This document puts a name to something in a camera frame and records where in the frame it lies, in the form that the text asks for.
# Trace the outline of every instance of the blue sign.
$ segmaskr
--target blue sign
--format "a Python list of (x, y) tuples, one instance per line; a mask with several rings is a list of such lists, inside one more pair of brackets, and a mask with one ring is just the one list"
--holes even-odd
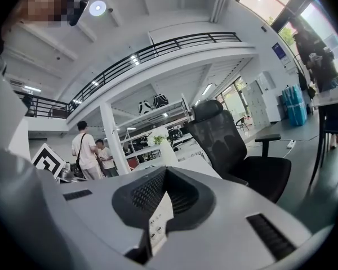
[(279, 59), (283, 59), (284, 57), (287, 56), (283, 48), (278, 43), (274, 44), (272, 49), (274, 50), (275, 54), (277, 54)]

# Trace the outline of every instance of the white t-shirt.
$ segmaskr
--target white t-shirt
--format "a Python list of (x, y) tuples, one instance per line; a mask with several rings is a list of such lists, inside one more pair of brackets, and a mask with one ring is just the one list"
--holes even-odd
[[(112, 156), (112, 152), (109, 148), (105, 147), (101, 151), (99, 150), (99, 157), (103, 157), (104, 159), (108, 159), (110, 156)], [(108, 161), (103, 161), (103, 167), (104, 169), (110, 169), (114, 168), (114, 160), (110, 159)]]
[[(76, 156), (79, 154), (80, 141), (83, 135), (84, 133), (80, 133), (73, 140), (72, 150), (75, 152)], [(83, 170), (90, 169), (98, 165), (95, 154), (91, 151), (90, 146), (95, 146), (95, 141), (92, 135), (86, 134), (81, 145), (79, 160), (79, 165)]]

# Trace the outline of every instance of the round ceiling light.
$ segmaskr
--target round ceiling light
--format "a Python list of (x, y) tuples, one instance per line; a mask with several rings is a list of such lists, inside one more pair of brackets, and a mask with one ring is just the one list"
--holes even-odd
[(92, 16), (100, 16), (106, 10), (106, 4), (103, 1), (94, 1), (91, 3), (89, 12)]

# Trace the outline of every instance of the power strip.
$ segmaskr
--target power strip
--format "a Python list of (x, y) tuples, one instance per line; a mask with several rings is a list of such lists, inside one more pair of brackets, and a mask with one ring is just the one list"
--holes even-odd
[(287, 145), (288, 149), (292, 149), (295, 145), (295, 140), (291, 140), (291, 142), (289, 142), (289, 144)]

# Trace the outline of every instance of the tree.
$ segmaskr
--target tree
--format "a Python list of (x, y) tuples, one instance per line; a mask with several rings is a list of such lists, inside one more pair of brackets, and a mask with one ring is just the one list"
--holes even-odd
[[(266, 21), (269, 25), (271, 25), (274, 22), (273, 17), (269, 16), (269, 18)], [(283, 40), (287, 43), (288, 46), (292, 45), (294, 43), (294, 38), (291, 33), (291, 29), (284, 27), (279, 32), (279, 36), (283, 38)]]

